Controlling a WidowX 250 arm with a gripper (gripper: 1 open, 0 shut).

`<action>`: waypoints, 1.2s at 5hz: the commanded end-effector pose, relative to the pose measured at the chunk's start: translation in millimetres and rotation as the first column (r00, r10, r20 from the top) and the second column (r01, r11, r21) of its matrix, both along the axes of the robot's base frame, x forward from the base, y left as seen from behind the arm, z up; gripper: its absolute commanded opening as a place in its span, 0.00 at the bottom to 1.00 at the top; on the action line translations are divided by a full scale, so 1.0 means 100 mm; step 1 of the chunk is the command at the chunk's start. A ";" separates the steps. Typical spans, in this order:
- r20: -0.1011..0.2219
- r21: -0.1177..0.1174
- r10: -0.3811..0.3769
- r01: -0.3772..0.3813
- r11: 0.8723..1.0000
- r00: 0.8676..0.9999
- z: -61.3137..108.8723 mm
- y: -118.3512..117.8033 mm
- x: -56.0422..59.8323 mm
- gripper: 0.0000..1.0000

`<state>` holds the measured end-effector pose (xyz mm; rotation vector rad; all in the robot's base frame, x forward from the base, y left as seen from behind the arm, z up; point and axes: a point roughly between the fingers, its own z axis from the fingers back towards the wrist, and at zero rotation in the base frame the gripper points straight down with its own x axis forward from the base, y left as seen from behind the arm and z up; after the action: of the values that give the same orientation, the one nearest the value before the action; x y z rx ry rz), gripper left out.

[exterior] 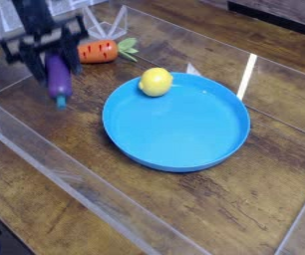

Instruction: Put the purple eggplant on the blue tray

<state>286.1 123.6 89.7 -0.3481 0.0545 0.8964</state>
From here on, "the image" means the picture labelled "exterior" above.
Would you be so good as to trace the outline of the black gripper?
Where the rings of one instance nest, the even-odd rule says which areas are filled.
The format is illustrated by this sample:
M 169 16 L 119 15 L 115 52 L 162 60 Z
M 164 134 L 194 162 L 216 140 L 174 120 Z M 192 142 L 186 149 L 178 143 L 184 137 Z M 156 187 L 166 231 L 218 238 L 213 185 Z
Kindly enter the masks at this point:
M 81 15 L 54 20 L 45 0 L 11 0 L 23 33 L 2 38 L 0 46 L 8 63 L 22 62 L 39 84 L 46 83 L 39 54 L 59 50 L 74 75 L 81 73 L 77 46 L 87 37 Z

